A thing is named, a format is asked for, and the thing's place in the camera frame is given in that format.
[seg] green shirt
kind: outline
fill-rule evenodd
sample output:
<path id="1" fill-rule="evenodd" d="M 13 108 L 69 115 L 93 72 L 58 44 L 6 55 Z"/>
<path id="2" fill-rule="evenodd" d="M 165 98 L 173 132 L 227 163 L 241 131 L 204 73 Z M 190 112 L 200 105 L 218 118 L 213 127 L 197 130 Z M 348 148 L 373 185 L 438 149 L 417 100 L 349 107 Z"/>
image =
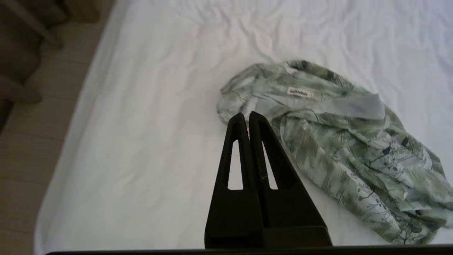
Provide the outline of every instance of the green shirt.
<path id="1" fill-rule="evenodd" d="M 313 63 L 256 64 L 222 88 L 227 123 L 266 116 L 295 169 L 385 240 L 427 244 L 453 226 L 453 190 L 440 160 L 380 100 Z"/>

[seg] bed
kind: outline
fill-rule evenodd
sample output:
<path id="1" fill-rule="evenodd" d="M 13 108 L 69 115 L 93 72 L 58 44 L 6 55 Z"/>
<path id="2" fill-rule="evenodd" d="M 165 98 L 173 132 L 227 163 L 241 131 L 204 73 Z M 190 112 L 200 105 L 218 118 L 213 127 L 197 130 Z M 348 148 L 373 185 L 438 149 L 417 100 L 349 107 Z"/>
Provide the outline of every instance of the bed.
<path id="1" fill-rule="evenodd" d="M 41 205 L 35 254 L 203 248 L 226 132 L 219 90 L 254 63 L 306 59 L 379 93 L 453 183 L 452 12 L 448 0 L 118 1 Z M 334 245 L 388 244 L 302 181 Z M 432 243 L 453 243 L 453 231 Z"/>

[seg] wooden floor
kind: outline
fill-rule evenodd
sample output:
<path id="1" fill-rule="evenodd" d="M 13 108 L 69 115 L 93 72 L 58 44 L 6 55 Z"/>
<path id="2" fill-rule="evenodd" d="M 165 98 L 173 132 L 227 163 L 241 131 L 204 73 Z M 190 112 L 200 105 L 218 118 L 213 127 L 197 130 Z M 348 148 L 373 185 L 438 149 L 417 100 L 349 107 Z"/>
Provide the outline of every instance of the wooden floor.
<path id="1" fill-rule="evenodd" d="M 43 96 L 15 104 L 0 134 L 0 254 L 30 255 L 36 216 L 57 164 L 66 130 L 111 1 L 100 1 L 98 24 L 66 23 L 51 31 L 63 49 L 43 43 L 42 60 L 26 86 Z"/>

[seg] white bed sheet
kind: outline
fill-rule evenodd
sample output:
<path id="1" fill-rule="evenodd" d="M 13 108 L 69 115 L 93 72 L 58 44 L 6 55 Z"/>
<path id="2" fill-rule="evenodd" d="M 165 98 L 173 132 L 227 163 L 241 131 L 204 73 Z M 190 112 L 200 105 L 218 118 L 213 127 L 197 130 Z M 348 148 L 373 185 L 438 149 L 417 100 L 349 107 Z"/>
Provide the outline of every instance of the white bed sheet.
<path id="1" fill-rule="evenodd" d="M 219 89 L 257 62 L 307 59 L 379 93 L 452 183 L 451 13 L 448 0 L 118 1 L 41 206 L 35 254 L 203 248 L 226 131 Z M 303 183 L 335 245 L 387 244 Z M 453 232 L 434 243 L 453 243 Z"/>

